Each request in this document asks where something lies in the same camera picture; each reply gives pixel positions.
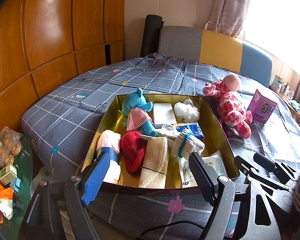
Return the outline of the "metal tins on sideboard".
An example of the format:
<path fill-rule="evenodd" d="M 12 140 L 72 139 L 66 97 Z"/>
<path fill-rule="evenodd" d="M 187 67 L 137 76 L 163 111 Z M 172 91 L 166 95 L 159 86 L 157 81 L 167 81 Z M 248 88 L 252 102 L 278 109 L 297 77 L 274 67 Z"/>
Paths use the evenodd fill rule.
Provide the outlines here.
<path fill-rule="evenodd" d="M 288 81 L 282 79 L 278 75 L 275 75 L 271 88 L 279 94 L 283 94 L 288 99 L 292 99 L 294 96 L 294 90 L 291 89 Z"/>

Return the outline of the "blue Tempo tissue pack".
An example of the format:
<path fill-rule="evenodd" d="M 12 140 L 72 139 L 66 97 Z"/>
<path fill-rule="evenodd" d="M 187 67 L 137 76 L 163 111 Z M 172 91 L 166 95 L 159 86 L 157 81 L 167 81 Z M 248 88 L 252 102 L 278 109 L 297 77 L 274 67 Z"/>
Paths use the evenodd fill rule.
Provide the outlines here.
<path fill-rule="evenodd" d="M 189 130 L 194 134 L 194 136 L 197 139 L 199 139 L 201 141 L 204 140 L 204 134 L 203 134 L 202 129 L 199 126 L 198 122 L 175 124 L 174 127 L 178 132 L 182 132 L 185 129 Z"/>

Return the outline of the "red fuzzy sock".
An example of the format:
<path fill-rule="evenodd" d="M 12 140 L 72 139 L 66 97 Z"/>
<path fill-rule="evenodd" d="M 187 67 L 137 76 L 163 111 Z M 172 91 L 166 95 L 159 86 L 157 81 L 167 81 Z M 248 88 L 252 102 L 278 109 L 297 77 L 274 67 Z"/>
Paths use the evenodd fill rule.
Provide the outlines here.
<path fill-rule="evenodd" d="M 120 140 L 120 152 L 129 173 L 135 173 L 140 169 L 145 156 L 147 142 L 140 137 L 141 135 L 139 131 L 130 131 Z"/>

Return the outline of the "pink giraffe plush toy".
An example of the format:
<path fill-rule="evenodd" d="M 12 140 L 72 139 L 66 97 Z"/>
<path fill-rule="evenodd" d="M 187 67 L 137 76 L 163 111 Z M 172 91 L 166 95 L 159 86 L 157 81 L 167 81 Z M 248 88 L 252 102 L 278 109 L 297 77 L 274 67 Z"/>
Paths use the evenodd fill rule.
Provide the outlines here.
<path fill-rule="evenodd" d="M 253 115 L 242 104 L 241 96 L 237 93 L 240 87 L 238 75 L 230 73 L 222 80 L 206 83 L 203 94 L 218 102 L 218 114 L 222 123 L 233 128 L 242 139 L 249 139 L 249 125 L 253 121 Z"/>

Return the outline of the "cream cloth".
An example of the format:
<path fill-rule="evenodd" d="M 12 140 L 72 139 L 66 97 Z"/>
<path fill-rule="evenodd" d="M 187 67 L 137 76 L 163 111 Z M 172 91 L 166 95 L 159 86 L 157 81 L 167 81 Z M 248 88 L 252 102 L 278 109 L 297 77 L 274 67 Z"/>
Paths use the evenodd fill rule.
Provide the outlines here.
<path fill-rule="evenodd" d="M 168 141 L 166 137 L 155 137 L 147 142 L 142 163 L 139 187 L 164 189 L 168 167 Z"/>

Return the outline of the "small green box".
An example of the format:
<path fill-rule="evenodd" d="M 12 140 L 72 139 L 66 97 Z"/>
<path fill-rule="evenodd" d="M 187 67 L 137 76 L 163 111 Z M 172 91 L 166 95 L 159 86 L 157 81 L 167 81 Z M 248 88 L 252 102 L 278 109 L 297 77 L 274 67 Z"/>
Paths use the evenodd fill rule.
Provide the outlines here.
<path fill-rule="evenodd" d="M 0 184 L 7 185 L 17 178 L 17 169 L 12 165 L 8 164 L 2 170 L 0 170 Z"/>

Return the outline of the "black rolled mat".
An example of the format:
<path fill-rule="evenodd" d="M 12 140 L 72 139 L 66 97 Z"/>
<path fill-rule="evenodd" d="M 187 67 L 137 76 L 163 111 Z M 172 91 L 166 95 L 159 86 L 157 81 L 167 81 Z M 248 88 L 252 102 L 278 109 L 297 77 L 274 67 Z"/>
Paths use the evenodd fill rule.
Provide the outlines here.
<path fill-rule="evenodd" d="M 156 53 L 159 46 L 160 31 L 164 25 L 159 15 L 147 15 L 143 30 L 140 57 Z"/>

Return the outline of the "orange snack bag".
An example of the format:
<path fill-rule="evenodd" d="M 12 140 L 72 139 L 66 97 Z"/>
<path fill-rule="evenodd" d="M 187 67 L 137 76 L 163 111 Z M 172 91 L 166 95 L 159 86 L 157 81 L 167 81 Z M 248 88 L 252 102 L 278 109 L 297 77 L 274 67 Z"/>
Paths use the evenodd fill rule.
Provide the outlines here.
<path fill-rule="evenodd" d="M 13 193 L 14 189 L 4 188 L 0 183 L 0 212 L 7 220 L 13 217 Z"/>

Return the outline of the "walnut plastic container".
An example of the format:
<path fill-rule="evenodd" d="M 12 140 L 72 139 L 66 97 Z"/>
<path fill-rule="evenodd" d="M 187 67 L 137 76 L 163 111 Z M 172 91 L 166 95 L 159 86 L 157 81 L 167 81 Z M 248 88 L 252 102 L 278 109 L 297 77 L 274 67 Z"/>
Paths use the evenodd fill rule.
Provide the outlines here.
<path fill-rule="evenodd" d="M 13 164 L 21 149 L 20 134 L 5 126 L 0 132 L 0 167 Z"/>

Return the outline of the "clear plastic bag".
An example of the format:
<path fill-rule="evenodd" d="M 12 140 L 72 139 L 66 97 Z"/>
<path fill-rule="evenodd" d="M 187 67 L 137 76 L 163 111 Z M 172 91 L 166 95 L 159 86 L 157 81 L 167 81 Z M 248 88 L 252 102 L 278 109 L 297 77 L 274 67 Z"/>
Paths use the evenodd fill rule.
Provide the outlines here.
<path fill-rule="evenodd" d="M 178 120 L 183 119 L 185 122 L 197 122 L 200 117 L 199 107 L 190 98 L 177 102 L 174 105 L 174 114 Z"/>

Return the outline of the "curtain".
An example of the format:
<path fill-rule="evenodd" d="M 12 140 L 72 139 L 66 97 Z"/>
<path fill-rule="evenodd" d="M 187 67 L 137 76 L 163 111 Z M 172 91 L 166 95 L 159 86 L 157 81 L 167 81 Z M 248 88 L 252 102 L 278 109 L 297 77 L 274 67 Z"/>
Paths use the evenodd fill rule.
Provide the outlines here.
<path fill-rule="evenodd" d="M 215 0 L 206 30 L 239 37 L 250 0 Z"/>

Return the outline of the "purple cardboard box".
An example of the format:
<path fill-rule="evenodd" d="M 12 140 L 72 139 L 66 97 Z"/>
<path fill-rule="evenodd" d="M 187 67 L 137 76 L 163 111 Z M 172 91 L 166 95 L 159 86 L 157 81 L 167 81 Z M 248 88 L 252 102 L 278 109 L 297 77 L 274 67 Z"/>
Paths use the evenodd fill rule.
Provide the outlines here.
<path fill-rule="evenodd" d="M 272 115 L 277 103 L 263 96 L 257 89 L 248 106 L 251 111 L 253 120 L 265 124 Z"/>

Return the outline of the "white knit gloves blue band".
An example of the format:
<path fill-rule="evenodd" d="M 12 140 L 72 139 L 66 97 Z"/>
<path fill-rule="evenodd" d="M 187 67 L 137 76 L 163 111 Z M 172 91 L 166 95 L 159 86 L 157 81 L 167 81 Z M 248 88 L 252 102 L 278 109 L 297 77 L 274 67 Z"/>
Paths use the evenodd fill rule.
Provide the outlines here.
<path fill-rule="evenodd" d="M 197 152 L 201 154 L 204 148 L 205 144 L 196 138 L 189 129 L 185 129 L 176 137 L 172 147 L 172 154 L 188 160 L 191 153 Z"/>

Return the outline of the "wooden sideboard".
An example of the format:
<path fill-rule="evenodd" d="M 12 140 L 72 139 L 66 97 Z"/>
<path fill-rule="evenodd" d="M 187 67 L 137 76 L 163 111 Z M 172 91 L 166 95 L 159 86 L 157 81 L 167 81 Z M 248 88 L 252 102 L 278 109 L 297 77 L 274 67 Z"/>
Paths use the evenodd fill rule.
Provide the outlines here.
<path fill-rule="evenodd" d="M 297 112 L 294 107 L 290 104 L 290 100 L 289 98 L 282 92 L 278 92 L 276 89 L 274 89 L 273 87 L 271 86 L 268 86 L 268 88 L 272 91 L 274 91 L 285 103 L 286 105 L 288 106 L 290 112 L 291 112 L 291 115 L 293 117 L 293 119 L 298 123 L 299 127 L 300 127 L 300 111 Z"/>

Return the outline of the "multicolour sofa chair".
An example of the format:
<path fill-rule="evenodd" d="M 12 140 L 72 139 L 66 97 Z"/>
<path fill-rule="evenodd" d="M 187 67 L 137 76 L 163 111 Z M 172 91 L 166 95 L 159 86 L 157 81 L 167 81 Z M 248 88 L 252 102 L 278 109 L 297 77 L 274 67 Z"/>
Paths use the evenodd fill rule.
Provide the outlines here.
<path fill-rule="evenodd" d="M 214 31 L 184 26 L 165 26 L 160 31 L 158 52 L 228 69 L 268 87 L 272 60 L 260 50 Z"/>

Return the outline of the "blue plush toy pink dress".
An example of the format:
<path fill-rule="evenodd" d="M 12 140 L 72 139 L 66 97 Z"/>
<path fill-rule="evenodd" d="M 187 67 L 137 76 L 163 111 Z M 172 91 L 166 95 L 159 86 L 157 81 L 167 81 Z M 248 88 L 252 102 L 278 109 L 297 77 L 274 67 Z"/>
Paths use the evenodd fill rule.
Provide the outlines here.
<path fill-rule="evenodd" d="M 129 93 L 125 97 L 121 109 L 121 114 L 126 117 L 126 121 L 123 122 L 126 131 L 139 131 L 143 135 L 157 137 L 157 134 L 153 132 L 155 127 L 148 114 L 152 108 L 153 103 L 146 101 L 141 88 Z"/>

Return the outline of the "pink fuzzy sock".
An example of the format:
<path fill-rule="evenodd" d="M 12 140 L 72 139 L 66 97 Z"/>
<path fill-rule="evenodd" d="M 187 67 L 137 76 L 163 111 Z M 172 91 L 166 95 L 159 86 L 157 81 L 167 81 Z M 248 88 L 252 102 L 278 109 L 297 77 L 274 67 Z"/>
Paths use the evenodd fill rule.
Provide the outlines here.
<path fill-rule="evenodd" d="M 104 182 L 117 184 L 120 178 L 121 167 L 119 165 L 121 135 L 111 130 L 104 131 L 97 142 L 96 156 L 102 151 L 110 154 L 110 165 L 107 170 Z"/>

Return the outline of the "teal toy on sideboard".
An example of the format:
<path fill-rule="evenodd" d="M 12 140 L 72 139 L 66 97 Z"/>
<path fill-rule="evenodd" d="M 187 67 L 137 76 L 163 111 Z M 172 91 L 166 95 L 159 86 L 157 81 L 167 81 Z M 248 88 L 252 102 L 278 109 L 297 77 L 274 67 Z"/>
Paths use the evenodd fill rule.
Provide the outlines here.
<path fill-rule="evenodd" d="M 289 104 L 292 106 L 292 108 L 297 112 L 300 113 L 300 104 L 296 102 L 295 100 L 289 100 Z"/>

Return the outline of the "gold storage box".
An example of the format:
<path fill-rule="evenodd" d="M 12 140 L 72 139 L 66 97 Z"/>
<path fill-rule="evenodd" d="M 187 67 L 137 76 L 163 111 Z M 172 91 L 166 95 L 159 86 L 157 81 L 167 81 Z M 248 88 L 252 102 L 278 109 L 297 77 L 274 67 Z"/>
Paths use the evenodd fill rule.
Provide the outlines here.
<path fill-rule="evenodd" d="M 203 161 L 222 176 L 239 176 L 234 155 L 215 115 L 216 103 L 193 96 L 198 106 L 194 120 L 187 120 L 174 106 L 182 106 L 186 97 L 173 94 L 145 94 L 153 103 L 146 113 L 136 103 L 130 113 L 123 108 L 137 93 L 119 95 L 110 104 L 98 126 L 84 161 L 91 165 L 104 152 L 108 160 L 103 179 L 105 191 L 123 190 L 126 194 L 171 189 L 192 189 L 196 182 L 187 161 L 196 151 Z"/>

